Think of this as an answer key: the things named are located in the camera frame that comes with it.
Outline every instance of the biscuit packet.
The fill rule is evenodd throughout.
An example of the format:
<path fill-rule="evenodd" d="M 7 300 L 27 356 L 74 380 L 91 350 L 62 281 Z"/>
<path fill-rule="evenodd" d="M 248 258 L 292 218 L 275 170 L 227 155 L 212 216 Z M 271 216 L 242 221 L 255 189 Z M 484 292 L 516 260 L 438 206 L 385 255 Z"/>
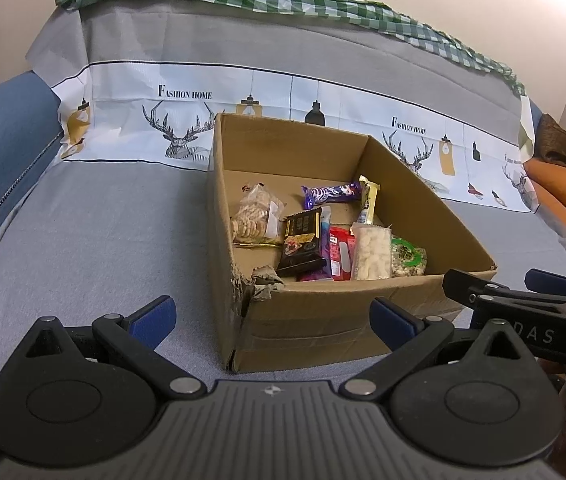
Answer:
<path fill-rule="evenodd" d="M 335 282 L 350 279 L 356 240 L 347 229 L 330 226 L 330 260 Z"/>
<path fill-rule="evenodd" d="M 262 183 L 243 186 L 243 193 L 231 221 L 234 243 L 244 246 L 281 244 L 285 203 Z"/>

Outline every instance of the purple candy wrapper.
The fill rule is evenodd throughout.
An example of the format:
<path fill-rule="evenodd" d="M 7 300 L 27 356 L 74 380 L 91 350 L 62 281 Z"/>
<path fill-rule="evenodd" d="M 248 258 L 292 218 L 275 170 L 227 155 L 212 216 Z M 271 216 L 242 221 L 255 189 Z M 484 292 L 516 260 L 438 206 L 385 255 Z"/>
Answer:
<path fill-rule="evenodd" d="M 301 186 L 305 195 L 303 208 L 313 209 L 318 205 L 336 202 L 351 202 L 361 199 L 361 183 L 352 182 L 342 186 L 305 187 Z"/>

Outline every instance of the red snack package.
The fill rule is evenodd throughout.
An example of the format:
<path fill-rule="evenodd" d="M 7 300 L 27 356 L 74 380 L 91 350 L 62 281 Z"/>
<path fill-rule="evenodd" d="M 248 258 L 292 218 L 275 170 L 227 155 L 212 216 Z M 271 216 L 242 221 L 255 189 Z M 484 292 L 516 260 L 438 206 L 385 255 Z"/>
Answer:
<path fill-rule="evenodd" d="M 347 229 L 330 226 L 330 260 L 334 281 L 349 280 L 352 272 L 354 243 L 355 237 Z"/>

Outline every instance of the plastic food bag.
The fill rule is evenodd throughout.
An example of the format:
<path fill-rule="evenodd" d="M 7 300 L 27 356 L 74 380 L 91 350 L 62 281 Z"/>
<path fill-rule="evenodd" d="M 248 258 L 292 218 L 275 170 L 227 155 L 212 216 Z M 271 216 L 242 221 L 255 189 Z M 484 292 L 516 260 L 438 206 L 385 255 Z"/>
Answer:
<path fill-rule="evenodd" d="M 425 249 L 414 247 L 403 238 L 392 237 L 392 276 L 421 276 L 425 273 L 428 256 Z"/>
<path fill-rule="evenodd" d="M 351 202 L 361 199 L 361 183 L 352 182 L 331 187 L 305 187 L 301 186 L 305 201 L 303 209 L 312 209 L 328 202 Z"/>
<path fill-rule="evenodd" d="M 361 183 L 361 213 L 359 213 L 358 223 L 374 224 L 374 207 L 377 205 L 377 194 L 380 186 L 370 182 L 363 175 L 359 177 Z"/>
<path fill-rule="evenodd" d="M 350 279 L 356 241 L 347 229 L 330 226 L 330 259 L 332 279 L 342 282 Z"/>
<path fill-rule="evenodd" d="M 321 208 L 285 218 L 283 253 L 277 274 L 281 277 L 298 276 L 320 270 L 326 264 L 326 259 L 321 256 Z"/>
<path fill-rule="evenodd" d="M 232 218 L 234 242 L 240 244 L 281 243 L 281 220 L 285 204 L 264 184 L 243 186 L 244 197 Z"/>
<path fill-rule="evenodd" d="M 325 265 L 313 272 L 298 277 L 299 282 L 317 282 L 318 280 L 332 280 L 330 270 L 330 218 L 332 209 L 329 205 L 321 206 L 321 256 L 325 258 Z"/>
<path fill-rule="evenodd" d="M 385 280 L 392 276 L 392 231 L 376 225 L 352 224 L 356 237 L 353 280 Z"/>

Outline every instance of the open cardboard box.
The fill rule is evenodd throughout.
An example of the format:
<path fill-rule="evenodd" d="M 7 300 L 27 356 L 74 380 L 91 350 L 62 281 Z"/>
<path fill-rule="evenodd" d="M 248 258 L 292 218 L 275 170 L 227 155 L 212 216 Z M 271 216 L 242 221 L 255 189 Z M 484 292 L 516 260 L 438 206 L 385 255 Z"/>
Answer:
<path fill-rule="evenodd" d="M 349 282 L 296 282 L 270 291 L 252 278 L 256 267 L 276 268 L 281 248 L 233 245 L 230 217 L 244 184 L 262 182 L 303 209 L 301 185 L 333 186 L 364 174 L 380 184 L 375 216 L 393 234 L 423 247 L 424 276 Z M 360 202 L 330 204 L 332 224 L 351 225 Z M 218 114 L 208 173 L 209 273 L 225 366 L 235 372 L 325 365 L 387 353 L 369 327 L 377 296 L 415 316 L 453 319 L 460 305 L 443 294 L 451 268 L 486 280 L 496 265 L 452 211 L 400 160 L 370 136 L 323 126 Z"/>

